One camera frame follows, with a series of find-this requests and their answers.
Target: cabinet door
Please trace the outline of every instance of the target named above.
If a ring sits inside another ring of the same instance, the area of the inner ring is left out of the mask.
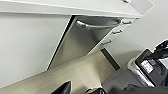
[[[0,88],[46,71],[69,19],[0,13]]]

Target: tiled floor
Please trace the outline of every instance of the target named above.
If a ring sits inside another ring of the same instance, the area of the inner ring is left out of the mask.
[[[0,94],[50,94],[66,81],[71,81],[71,94],[84,94],[100,87],[114,71],[103,54],[96,52],[2,88]]]

